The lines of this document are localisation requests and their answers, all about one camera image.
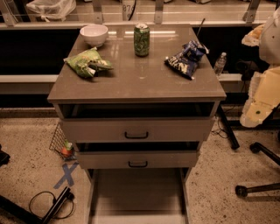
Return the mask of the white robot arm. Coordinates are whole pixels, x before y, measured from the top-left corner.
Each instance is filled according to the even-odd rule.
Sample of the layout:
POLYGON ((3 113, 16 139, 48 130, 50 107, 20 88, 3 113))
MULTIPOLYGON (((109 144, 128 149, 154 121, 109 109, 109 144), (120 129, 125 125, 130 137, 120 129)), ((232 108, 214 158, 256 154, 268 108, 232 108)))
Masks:
POLYGON ((280 104, 280 8, 265 24, 245 35, 242 43, 258 45, 260 59, 269 64, 263 73, 254 72, 240 117, 243 127, 254 128, 262 124, 280 104))

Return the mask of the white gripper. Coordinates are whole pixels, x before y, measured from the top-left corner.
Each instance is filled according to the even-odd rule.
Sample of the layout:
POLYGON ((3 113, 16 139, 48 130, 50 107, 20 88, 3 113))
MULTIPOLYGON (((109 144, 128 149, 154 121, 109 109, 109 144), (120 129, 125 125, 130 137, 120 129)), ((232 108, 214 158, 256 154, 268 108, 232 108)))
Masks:
MULTIPOLYGON (((259 46, 264 24, 258 25, 241 42, 245 46, 259 46)), ((244 104, 240 123, 246 128, 262 124, 280 103, 280 66, 255 73, 250 83, 249 100, 244 104)))

